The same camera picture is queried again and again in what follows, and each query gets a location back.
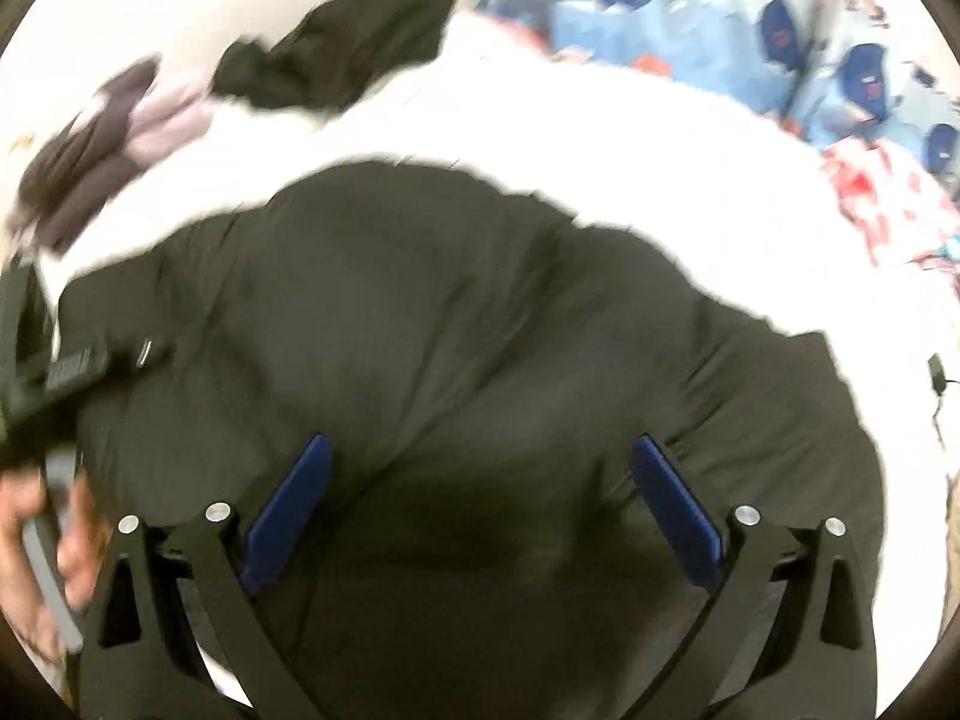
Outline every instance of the white surface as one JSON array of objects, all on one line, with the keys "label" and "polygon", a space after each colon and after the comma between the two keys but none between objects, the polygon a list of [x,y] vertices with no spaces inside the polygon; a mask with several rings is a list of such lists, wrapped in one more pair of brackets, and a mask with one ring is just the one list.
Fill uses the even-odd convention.
[{"label": "white surface", "polygon": [[[165,70],[210,69],[238,34],[275,38],[318,1],[41,0],[0,60],[0,143],[61,124],[138,55],[163,50]],[[542,191],[581,223],[632,226],[719,298],[785,332],[827,332],[884,465],[874,616],[886,706],[936,640],[944,600],[944,460],[925,360],[955,347],[955,300],[929,274],[873,271],[819,157],[736,103],[630,70],[547,66],[458,17],[438,62],[399,74],[325,127],[298,112],[225,106],[208,137],[130,186],[64,260],[45,262],[48,286],[58,295],[72,274],[192,218],[378,154],[457,163],[503,188]]]}]

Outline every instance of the blue pad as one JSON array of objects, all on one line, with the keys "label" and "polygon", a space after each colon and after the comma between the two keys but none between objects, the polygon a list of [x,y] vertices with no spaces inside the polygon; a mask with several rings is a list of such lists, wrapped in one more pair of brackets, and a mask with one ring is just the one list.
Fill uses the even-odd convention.
[{"label": "blue pad", "polygon": [[317,436],[280,483],[244,542],[240,584],[256,595],[277,579],[296,548],[304,526],[333,476],[333,451],[325,436]]},{"label": "blue pad", "polygon": [[649,436],[634,442],[634,484],[693,584],[707,592],[723,581],[723,536]]}]

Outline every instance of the finger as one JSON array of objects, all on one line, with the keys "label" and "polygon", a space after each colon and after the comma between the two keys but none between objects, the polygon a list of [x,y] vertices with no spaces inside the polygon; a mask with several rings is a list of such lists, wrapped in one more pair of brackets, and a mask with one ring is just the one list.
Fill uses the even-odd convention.
[{"label": "finger", "polygon": [[66,602],[70,608],[77,611],[84,610],[93,599],[93,591],[97,586],[97,577],[100,574],[99,562],[88,565],[75,571],[64,586]]},{"label": "finger", "polygon": [[85,474],[77,477],[70,490],[70,517],[56,551],[56,562],[64,576],[99,564],[107,551],[112,528],[100,519]]},{"label": "finger", "polygon": [[47,659],[61,656],[62,645],[56,624],[43,603],[34,573],[23,553],[17,527],[8,527],[0,533],[0,610],[11,627],[42,656]]},{"label": "finger", "polygon": [[40,471],[8,471],[0,475],[0,538],[19,541],[24,519],[35,517],[46,505],[46,488]]}]

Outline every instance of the metal screw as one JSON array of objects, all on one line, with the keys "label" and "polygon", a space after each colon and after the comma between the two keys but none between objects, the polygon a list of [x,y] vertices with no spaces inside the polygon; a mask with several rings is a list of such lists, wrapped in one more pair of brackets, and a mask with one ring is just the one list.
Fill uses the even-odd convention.
[{"label": "metal screw", "polygon": [[824,528],[827,528],[827,532],[833,533],[834,536],[843,536],[847,532],[847,524],[837,517],[831,517],[827,522],[824,522]]},{"label": "metal screw", "polygon": [[154,342],[147,338],[146,341],[143,341],[143,347],[140,350],[140,356],[136,358],[136,366],[144,367],[147,365],[147,360],[150,359],[150,350],[154,348]]},{"label": "metal screw", "polygon": [[213,503],[206,507],[206,518],[210,522],[223,522],[230,516],[230,507],[226,503]]},{"label": "metal screw", "polygon": [[127,514],[126,517],[120,520],[120,523],[117,525],[117,530],[120,533],[133,533],[137,528],[140,527],[140,518],[136,514]]},{"label": "metal screw", "polygon": [[738,506],[733,516],[741,525],[752,526],[760,522],[760,512],[752,506]]}]

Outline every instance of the black jacket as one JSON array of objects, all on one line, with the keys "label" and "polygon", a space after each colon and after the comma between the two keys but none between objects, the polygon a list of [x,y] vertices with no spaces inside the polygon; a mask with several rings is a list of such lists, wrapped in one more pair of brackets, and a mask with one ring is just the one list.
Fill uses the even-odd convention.
[{"label": "black jacket", "polygon": [[842,517],[877,577],[877,456],[820,335],[461,172],[326,170],[77,280],[59,312],[66,349],[176,339],[83,407],[114,517],[193,517],[330,438],[323,510],[257,603],[343,720],[625,709],[704,600],[611,495],[643,432],[731,504]]},{"label": "black jacket", "polygon": [[213,94],[256,108],[344,110],[383,74],[437,58],[453,0],[330,0],[275,47],[238,40],[213,74]]}]

